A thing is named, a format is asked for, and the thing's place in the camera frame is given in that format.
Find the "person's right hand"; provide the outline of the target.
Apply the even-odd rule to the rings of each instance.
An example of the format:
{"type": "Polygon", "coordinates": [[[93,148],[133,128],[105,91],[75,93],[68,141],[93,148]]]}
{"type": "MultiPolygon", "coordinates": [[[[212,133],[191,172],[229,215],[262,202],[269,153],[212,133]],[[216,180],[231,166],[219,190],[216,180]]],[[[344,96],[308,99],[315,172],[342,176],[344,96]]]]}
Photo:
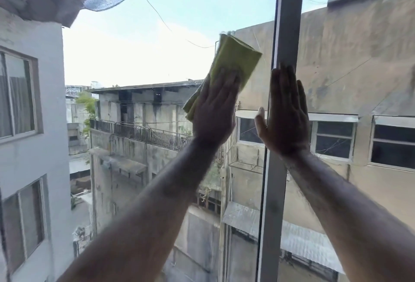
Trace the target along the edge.
{"type": "Polygon", "coordinates": [[[307,99],[291,65],[281,63],[271,72],[266,122],[268,150],[282,158],[310,154],[307,99]]]}

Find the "person's left hand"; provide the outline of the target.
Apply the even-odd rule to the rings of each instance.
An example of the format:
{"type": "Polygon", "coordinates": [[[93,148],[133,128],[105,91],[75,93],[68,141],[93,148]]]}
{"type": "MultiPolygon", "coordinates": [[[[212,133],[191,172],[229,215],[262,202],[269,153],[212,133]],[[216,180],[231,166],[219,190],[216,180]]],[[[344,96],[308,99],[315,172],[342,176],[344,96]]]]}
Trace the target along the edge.
{"type": "Polygon", "coordinates": [[[202,87],[194,111],[194,139],[203,148],[216,151],[235,127],[236,96],[208,97],[208,81],[202,87]]]}

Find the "yellow-green cleaning cloth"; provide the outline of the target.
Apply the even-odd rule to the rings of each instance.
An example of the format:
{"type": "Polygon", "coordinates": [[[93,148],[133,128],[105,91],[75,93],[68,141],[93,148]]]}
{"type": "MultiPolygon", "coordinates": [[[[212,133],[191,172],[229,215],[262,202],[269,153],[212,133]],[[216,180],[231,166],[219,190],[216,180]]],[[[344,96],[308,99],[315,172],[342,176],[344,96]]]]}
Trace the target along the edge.
{"type": "Polygon", "coordinates": [[[189,122],[193,122],[195,107],[202,87],[207,81],[213,83],[221,68],[238,70],[240,80],[238,92],[241,92],[252,76],[261,57],[261,52],[256,51],[253,47],[236,38],[230,32],[221,33],[218,48],[206,78],[183,107],[186,113],[186,119],[189,122]]]}

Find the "person's right forearm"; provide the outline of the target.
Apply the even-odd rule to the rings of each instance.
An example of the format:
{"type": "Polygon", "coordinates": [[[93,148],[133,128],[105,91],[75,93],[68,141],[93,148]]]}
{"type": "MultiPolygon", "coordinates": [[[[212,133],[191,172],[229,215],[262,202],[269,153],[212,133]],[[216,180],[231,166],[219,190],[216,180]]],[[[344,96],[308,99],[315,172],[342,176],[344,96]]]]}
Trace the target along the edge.
{"type": "Polygon", "coordinates": [[[281,157],[350,282],[415,282],[415,232],[304,148],[281,157]]]}

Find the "person's left forearm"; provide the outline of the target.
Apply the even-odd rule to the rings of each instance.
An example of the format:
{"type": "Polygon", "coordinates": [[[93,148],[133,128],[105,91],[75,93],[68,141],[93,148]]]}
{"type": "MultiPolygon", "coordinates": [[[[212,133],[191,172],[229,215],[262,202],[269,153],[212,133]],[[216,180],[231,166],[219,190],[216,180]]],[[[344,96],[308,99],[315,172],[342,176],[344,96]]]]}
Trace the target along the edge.
{"type": "Polygon", "coordinates": [[[155,282],[224,140],[193,138],[56,282],[155,282]]]}

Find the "small white-framed window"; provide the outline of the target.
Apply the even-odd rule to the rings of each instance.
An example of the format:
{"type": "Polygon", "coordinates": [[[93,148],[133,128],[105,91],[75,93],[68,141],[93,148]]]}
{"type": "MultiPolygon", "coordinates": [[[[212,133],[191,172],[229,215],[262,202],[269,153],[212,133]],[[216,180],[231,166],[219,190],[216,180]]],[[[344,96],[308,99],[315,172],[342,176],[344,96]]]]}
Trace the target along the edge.
{"type": "Polygon", "coordinates": [[[237,142],[253,146],[264,146],[262,140],[259,138],[256,125],[255,117],[257,111],[254,110],[237,110],[237,142]]]}

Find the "white-framed sliding window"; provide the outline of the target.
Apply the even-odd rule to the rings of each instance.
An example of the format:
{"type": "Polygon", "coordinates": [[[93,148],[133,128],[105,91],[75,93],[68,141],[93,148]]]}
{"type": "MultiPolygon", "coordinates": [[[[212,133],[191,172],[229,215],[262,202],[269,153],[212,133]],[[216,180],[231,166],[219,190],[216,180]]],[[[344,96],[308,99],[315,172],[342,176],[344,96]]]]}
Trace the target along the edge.
{"type": "Polygon", "coordinates": [[[349,162],[354,152],[358,115],[309,113],[308,117],[312,153],[349,162]]]}
{"type": "Polygon", "coordinates": [[[415,117],[373,116],[369,163],[415,172],[415,117]]]}

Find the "dark metal balcony railing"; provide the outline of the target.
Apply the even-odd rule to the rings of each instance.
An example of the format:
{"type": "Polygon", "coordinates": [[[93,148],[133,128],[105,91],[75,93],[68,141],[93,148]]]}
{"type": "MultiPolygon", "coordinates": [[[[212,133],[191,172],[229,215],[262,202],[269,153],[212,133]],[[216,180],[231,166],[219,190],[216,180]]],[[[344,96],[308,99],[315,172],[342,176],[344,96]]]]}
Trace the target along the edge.
{"type": "Polygon", "coordinates": [[[130,123],[112,122],[96,118],[90,118],[89,124],[90,128],[94,130],[173,151],[181,150],[192,138],[182,133],[173,133],[130,123]]]}

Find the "corrugated metal awning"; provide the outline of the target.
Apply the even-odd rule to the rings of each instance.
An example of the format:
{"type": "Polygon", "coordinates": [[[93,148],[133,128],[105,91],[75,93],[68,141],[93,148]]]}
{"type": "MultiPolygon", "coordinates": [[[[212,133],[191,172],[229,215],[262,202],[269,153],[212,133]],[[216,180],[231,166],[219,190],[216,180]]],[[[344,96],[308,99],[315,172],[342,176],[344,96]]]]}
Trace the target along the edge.
{"type": "MultiPolygon", "coordinates": [[[[254,240],[259,237],[260,211],[229,202],[222,222],[254,240]]],[[[297,256],[345,274],[327,235],[283,221],[281,248],[297,256]]]]}

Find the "weathered grey concrete building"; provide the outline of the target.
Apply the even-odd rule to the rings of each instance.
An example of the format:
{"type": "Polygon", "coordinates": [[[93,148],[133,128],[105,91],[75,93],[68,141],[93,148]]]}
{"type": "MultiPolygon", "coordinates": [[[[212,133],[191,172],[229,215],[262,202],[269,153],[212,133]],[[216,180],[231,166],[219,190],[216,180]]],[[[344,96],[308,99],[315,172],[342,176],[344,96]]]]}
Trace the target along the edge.
{"type": "MultiPolygon", "coordinates": [[[[193,136],[183,106],[202,80],[92,89],[96,119],[193,136]]],[[[180,151],[90,128],[93,221],[96,234],[135,201],[180,151]]],[[[222,145],[184,217],[158,282],[219,282],[223,260],[225,146],[222,145]]]]}

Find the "green tree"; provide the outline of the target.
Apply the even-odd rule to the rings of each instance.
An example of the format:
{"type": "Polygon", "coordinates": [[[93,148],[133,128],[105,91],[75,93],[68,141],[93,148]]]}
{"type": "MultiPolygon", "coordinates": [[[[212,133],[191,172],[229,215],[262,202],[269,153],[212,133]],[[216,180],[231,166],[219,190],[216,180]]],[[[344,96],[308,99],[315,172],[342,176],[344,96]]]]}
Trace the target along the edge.
{"type": "Polygon", "coordinates": [[[90,92],[80,92],[78,98],[76,99],[77,104],[83,105],[86,116],[83,121],[84,129],[83,134],[85,137],[89,137],[90,133],[90,119],[96,118],[96,99],[92,97],[90,92]]]}

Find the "white building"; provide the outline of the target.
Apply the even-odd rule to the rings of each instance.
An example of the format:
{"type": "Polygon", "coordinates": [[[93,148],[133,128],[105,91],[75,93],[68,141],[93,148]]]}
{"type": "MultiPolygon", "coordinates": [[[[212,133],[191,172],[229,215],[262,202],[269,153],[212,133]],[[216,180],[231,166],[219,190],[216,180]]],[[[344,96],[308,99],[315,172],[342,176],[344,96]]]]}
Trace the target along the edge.
{"type": "Polygon", "coordinates": [[[55,282],[74,258],[63,28],[85,0],[0,0],[0,47],[38,59],[43,132],[0,144],[0,282],[55,282]],[[45,239],[13,275],[3,200],[43,179],[45,239]]]}

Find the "grey-framed window with curtain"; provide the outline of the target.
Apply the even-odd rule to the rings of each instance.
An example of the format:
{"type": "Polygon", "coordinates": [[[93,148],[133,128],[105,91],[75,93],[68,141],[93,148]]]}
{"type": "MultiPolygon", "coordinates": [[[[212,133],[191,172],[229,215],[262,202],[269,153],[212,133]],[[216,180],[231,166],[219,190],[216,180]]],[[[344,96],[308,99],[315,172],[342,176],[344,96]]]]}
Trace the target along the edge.
{"type": "Polygon", "coordinates": [[[38,59],[0,47],[0,144],[43,132],[38,59]]]}

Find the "grey-framed dark window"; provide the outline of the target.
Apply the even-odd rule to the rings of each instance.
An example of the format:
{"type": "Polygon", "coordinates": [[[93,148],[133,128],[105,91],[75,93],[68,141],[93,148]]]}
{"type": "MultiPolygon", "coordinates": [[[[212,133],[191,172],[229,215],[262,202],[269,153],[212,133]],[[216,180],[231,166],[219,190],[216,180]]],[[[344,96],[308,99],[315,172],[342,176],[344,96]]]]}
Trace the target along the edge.
{"type": "Polygon", "coordinates": [[[39,178],[3,200],[11,275],[18,272],[45,239],[42,186],[43,179],[39,178]]]}

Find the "grey window frame post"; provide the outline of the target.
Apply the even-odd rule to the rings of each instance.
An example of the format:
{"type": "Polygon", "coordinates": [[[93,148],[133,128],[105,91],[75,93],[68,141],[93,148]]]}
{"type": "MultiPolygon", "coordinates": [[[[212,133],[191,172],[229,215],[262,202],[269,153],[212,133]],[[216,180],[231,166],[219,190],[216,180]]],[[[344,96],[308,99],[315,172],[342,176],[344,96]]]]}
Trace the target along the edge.
{"type": "MultiPolygon", "coordinates": [[[[276,0],[272,69],[296,66],[303,0],[276,0]]],[[[278,282],[287,170],[274,151],[265,149],[259,221],[256,282],[278,282]]]]}

